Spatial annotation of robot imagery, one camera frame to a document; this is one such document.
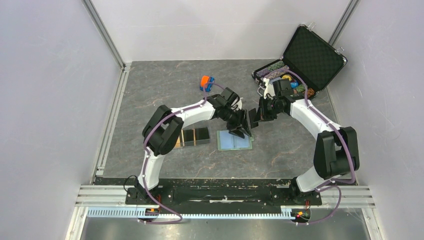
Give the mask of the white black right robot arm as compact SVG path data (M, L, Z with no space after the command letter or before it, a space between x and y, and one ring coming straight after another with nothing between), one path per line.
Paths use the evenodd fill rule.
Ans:
M289 187L289 199L302 204L309 193L332 182L354 183L360 167L357 132L342 127L314 107L305 95L296 95L288 79L265 78L257 90L258 108L249 111L250 126L275 120L285 113L301 123L316 140L313 166L295 177Z

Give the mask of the clear tray with cards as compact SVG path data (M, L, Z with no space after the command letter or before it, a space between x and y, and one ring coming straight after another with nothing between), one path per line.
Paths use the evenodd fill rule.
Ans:
M206 145L211 142L210 131L207 127L183 129L174 146L177 148Z

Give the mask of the green card holder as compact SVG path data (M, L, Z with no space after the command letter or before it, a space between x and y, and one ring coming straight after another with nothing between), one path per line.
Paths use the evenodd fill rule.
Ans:
M228 130L217 131L217 149L219 151L251 150L253 137L244 134L244 138L229 133Z

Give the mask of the blue orange card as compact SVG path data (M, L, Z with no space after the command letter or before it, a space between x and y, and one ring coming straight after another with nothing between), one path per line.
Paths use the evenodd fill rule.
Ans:
M199 89L200 91L205 91L209 93L212 90L213 83L215 82L215 78L212 76L204 75L200 79Z

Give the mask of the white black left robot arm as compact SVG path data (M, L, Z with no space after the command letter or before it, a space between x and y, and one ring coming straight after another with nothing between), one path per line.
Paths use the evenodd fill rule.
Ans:
M161 105L143 129L144 159L138 176L138 197L145 204L157 198L155 187L165 156L174 149L183 128L202 121L221 119L231 135L251 137L248 112L242 99L226 87L222 93L205 96L197 103L169 108Z

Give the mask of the black poker chip case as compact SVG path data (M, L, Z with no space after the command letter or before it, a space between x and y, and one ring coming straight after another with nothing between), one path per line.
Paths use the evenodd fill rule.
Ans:
M264 79L273 80L290 75L299 86L296 93L314 99L347 64L347 58L305 24L299 25L282 56L251 74L257 85Z

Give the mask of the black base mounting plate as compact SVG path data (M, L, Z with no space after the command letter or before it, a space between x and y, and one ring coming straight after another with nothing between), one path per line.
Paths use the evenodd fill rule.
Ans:
M282 206L322 205L315 191L301 193L284 178L161 178L149 191L126 184L126 205L146 206L148 212L188 214L277 214Z

